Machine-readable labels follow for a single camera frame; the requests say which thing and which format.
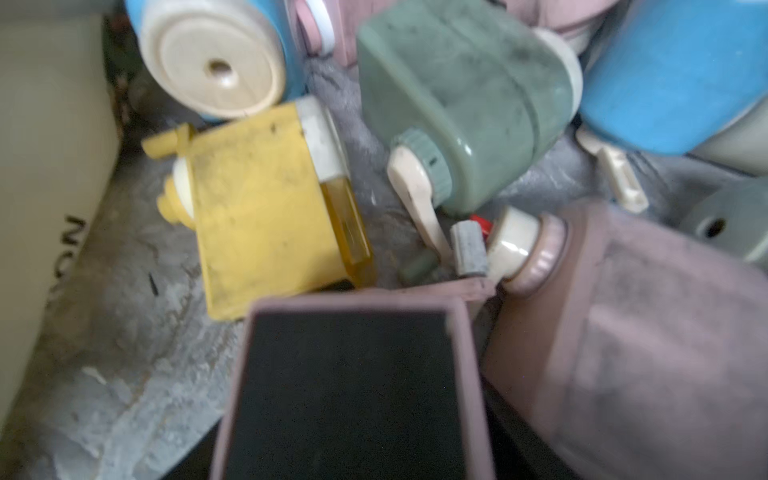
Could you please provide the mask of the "gold sharpener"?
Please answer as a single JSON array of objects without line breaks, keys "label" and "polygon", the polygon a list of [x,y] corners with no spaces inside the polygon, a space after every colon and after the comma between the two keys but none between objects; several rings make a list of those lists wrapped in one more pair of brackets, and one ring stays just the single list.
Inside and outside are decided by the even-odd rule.
[{"label": "gold sharpener", "polygon": [[173,161],[157,207],[196,235],[211,319],[236,321],[264,297],[375,284],[345,146],[317,97],[205,131],[183,124],[142,147]]}]

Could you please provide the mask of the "dusty pink square sharpener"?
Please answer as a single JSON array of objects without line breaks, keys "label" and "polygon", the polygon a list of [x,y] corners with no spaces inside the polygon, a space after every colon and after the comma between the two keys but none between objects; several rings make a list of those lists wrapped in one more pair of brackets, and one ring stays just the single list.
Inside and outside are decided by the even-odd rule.
[{"label": "dusty pink square sharpener", "polygon": [[457,295],[257,301],[214,479],[491,479],[471,320]]}]

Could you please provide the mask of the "green grey sharpener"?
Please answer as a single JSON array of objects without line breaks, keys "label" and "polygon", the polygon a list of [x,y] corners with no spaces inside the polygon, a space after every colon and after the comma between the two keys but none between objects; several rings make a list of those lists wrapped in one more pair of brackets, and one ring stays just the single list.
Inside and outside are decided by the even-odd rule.
[{"label": "green grey sharpener", "polygon": [[463,218],[554,145],[583,91],[557,33],[487,1],[400,1],[357,33],[362,114],[421,238],[452,257],[438,214]]}]

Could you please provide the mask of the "blue round dial sharpener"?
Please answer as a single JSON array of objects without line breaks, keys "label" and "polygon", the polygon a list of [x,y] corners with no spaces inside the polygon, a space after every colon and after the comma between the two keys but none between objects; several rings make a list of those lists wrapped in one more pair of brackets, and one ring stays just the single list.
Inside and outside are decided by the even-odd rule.
[{"label": "blue round dial sharpener", "polygon": [[139,0],[125,7],[154,80],[204,117],[249,116],[306,92],[291,1]]}]

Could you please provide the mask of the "mauve pink crank sharpener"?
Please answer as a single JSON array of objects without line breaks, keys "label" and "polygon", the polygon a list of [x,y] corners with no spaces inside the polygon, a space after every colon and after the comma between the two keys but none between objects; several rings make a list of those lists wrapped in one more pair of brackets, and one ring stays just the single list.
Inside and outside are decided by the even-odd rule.
[{"label": "mauve pink crank sharpener", "polygon": [[579,476],[767,475],[767,277],[602,200],[506,207],[480,372]]}]

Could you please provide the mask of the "light blue round sharpener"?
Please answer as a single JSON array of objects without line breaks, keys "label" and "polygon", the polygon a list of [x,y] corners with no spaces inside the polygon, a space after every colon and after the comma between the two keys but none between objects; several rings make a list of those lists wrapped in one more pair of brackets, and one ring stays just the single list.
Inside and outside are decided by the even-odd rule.
[{"label": "light blue round sharpener", "polygon": [[576,138],[616,202],[641,213],[628,152],[684,155],[766,94],[766,2],[633,1],[584,74]]}]

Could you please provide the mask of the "cream tote bag green handles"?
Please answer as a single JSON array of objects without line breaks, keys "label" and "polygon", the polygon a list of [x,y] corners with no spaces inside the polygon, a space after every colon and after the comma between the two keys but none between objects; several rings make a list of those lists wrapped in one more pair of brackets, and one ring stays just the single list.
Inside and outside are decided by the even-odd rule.
[{"label": "cream tote bag green handles", "polygon": [[119,150],[103,19],[1,26],[1,414],[74,265]]}]

